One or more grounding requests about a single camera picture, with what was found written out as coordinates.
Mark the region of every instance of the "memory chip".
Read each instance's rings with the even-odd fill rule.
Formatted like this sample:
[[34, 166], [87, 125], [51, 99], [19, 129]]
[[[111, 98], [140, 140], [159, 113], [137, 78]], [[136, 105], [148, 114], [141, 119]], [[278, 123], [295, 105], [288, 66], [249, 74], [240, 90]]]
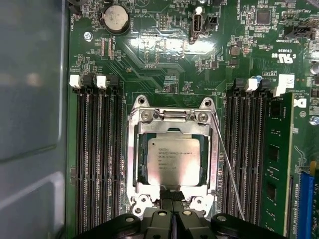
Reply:
[[267, 195], [268, 197], [275, 201], [276, 200], [276, 194], [277, 194], [277, 188], [275, 185], [271, 184], [271, 183], [267, 183]]
[[269, 25], [270, 24], [270, 10], [257, 10], [257, 24]]
[[270, 116], [273, 118], [279, 118], [281, 117], [281, 102], [280, 101], [274, 101], [271, 102], [270, 106]]
[[279, 158], [279, 147], [274, 145], [268, 146], [268, 157], [273, 161], [278, 161]]

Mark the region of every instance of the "green circuit board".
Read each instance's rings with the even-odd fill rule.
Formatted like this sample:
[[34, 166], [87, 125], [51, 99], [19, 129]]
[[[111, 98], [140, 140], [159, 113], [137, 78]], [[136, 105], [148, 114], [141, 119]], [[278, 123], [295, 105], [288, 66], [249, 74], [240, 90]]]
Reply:
[[[267, 140], [287, 140], [282, 142], [281, 147], [285, 150], [280, 156], [286, 157], [286, 161], [280, 161], [284, 166], [276, 169], [276, 177], [278, 181], [285, 182], [280, 184], [285, 188], [276, 190], [288, 193], [276, 194], [277, 197], [285, 197], [281, 198], [284, 202], [276, 207], [267, 195], [262, 196], [259, 224], [294, 239], [298, 230], [300, 172], [307, 170], [310, 161], [319, 161], [316, 145], [319, 126], [309, 123], [312, 116], [319, 115], [319, 95], [315, 93], [319, 89], [319, 80], [310, 72], [313, 63], [319, 61], [319, 10], [305, 0], [215, 2], [115, 0], [112, 4], [123, 6], [130, 16], [126, 34], [115, 36], [100, 23], [100, 13], [110, 3], [89, 0], [81, 6], [80, 14], [70, 14], [69, 74], [81, 78], [91, 73], [118, 76], [123, 97], [123, 112], [119, 119], [123, 132], [127, 128], [127, 115], [136, 97], [141, 94], [147, 97], [150, 105], [158, 107], [196, 108], [203, 98], [211, 97], [223, 128], [226, 90], [232, 87], [235, 79], [261, 76], [270, 83], [270, 90], [279, 85], [280, 79], [287, 81], [288, 94], [284, 105], [289, 110], [285, 114], [292, 115], [284, 122], [279, 118], [268, 119], [269, 124], [286, 124], [282, 138], [274, 139], [278, 136], [270, 133]], [[198, 39], [191, 40], [192, 15], [198, 6], [202, 7], [204, 19], [211, 17], [215, 22], [202, 31]], [[312, 27], [311, 36], [287, 37], [287, 29], [300, 24]], [[93, 39], [86, 41], [83, 37], [85, 32], [90, 32]], [[70, 87], [67, 238], [75, 236], [77, 231], [74, 172], [77, 102], [77, 95]], [[122, 143], [126, 142], [125, 137], [124, 133]], [[126, 213], [130, 205], [125, 193], [125, 149], [122, 153], [121, 163], [124, 166], [119, 210]], [[267, 167], [271, 167], [268, 162], [265, 164]], [[221, 174], [222, 168], [218, 171], [218, 175]], [[267, 192], [269, 185], [264, 183], [262, 187], [262, 191]], [[210, 213], [220, 210], [217, 203]]]

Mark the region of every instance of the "integrated circuit chip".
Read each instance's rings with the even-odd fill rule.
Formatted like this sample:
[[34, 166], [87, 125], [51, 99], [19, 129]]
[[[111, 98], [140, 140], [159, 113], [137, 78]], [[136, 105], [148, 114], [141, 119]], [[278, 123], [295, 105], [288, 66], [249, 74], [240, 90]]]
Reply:
[[211, 62], [211, 68], [215, 69], [218, 67], [218, 62], [217, 61], [212, 61]]
[[229, 65], [231, 66], [238, 66], [239, 62], [237, 59], [230, 59], [229, 60]]
[[232, 48], [230, 48], [230, 54], [233, 56], [239, 56], [240, 47], [233, 46]]
[[274, 101], [271, 103], [270, 106], [270, 116], [274, 118], [281, 117], [281, 102], [280, 101]]
[[268, 147], [268, 157], [273, 161], [278, 161], [279, 158], [279, 147], [274, 145], [269, 145]]
[[270, 10], [257, 10], [257, 24], [269, 25], [270, 24]]
[[200, 176], [200, 143], [194, 138], [148, 141], [148, 183], [195, 186]]
[[268, 197], [275, 201], [276, 200], [276, 194], [277, 194], [277, 188], [272, 183], [267, 183], [267, 195]]

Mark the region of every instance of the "blue pcie slot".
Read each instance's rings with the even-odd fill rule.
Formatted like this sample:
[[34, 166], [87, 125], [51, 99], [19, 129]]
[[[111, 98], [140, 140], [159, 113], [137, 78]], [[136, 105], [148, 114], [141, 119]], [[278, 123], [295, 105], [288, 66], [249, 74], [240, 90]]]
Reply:
[[300, 177], [298, 239], [310, 239], [314, 197], [314, 177], [306, 173], [302, 173]]

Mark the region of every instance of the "motherboard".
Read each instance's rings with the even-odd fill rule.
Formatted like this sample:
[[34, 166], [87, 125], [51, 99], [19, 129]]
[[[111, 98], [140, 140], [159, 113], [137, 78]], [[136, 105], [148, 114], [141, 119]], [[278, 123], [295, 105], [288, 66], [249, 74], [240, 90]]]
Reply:
[[319, 238], [316, 0], [68, 8], [67, 238], [143, 217], [161, 187], [208, 220]]

